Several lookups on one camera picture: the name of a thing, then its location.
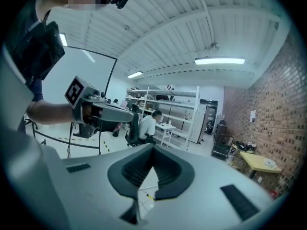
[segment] brick wall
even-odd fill
[[[273,159],[282,174],[258,172],[261,185],[279,195],[291,189],[305,160],[307,61],[292,29],[265,73],[248,90],[225,87],[223,114],[235,140],[257,144],[256,154]],[[256,110],[254,123],[250,111]]]

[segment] black strap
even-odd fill
[[[46,20],[48,19],[48,16],[49,16],[49,14],[50,14],[50,11],[51,11],[51,10],[49,10],[49,11],[46,13],[43,22],[46,22]]]

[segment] man sitting at desk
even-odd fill
[[[159,110],[155,110],[153,114],[150,116],[146,116],[143,118],[139,123],[139,141],[141,144],[145,143],[146,136],[153,136],[155,133],[155,124],[158,122],[162,117],[162,112]]]

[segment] ceiling light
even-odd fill
[[[59,36],[60,36],[60,38],[61,38],[61,40],[62,40],[63,46],[66,46],[66,47],[67,47],[68,45],[67,45],[67,41],[66,41],[66,36],[65,36],[65,34],[64,34],[64,33],[60,33]]]
[[[142,75],[142,74],[143,74],[143,73],[142,73],[141,71],[138,71],[138,72],[136,72],[136,73],[133,73],[133,74],[129,75],[128,78],[132,79],[132,78],[134,78],[134,77],[136,77],[136,76],[140,76],[140,75]]]
[[[206,58],[196,58],[195,64],[196,65],[204,65],[204,64],[244,64],[245,59],[241,58],[213,58],[213,57],[206,57]]]
[[[87,52],[86,50],[83,50],[83,49],[81,49],[81,51],[82,51],[83,53],[85,53],[86,56],[87,56],[93,63],[96,62],[96,61],[93,59],[93,57],[90,55],[89,52]]]

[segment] floor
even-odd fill
[[[70,124],[64,125],[52,125],[52,126],[42,126],[38,125],[38,131],[46,134],[48,136],[68,141],[69,138],[69,130]],[[28,135],[33,136],[32,133],[32,126],[31,124],[26,127],[26,132]],[[78,126],[73,128],[73,133],[78,133]],[[112,137],[111,133],[101,133],[101,154],[107,154],[107,149],[110,152],[120,151],[123,149],[127,149],[127,142],[125,140],[125,130],[121,130],[118,137]],[[56,149],[57,153],[59,154],[60,158],[65,159],[67,157],[67,144],[60,143],[49,138],[45,138],[41,135],[36,134],[36,139],[38,142],[42,142],[46,139],[46,143],[48,146],[52,146]],[[93,135],[90,140],[82,139],[80,140],[73,140],[79,139],[76,136],[71,137],[71,142],[76,144],[83,144],[88,146],[98,146],[98,139],[99,134]],[[211,150],[213,147],[213,137],[210,135],[204,135],[203,141],[201,144],[195,144],[193,142],[190,143],[189,149],[187,152],[200,155],[200,156],[210,156]],[[71,146],[71,157],[85,157],[85,156],[94,156],[98,155],[97,149],[88,149],[82,148],[77,146]],[[138,192],[138,199],[139,199],[139,209],[140,209],[140,217],[143,218],[147,212],[154,207],[154,194],[158,190],[158,177],[152,168],[142,183],[139,192]]]

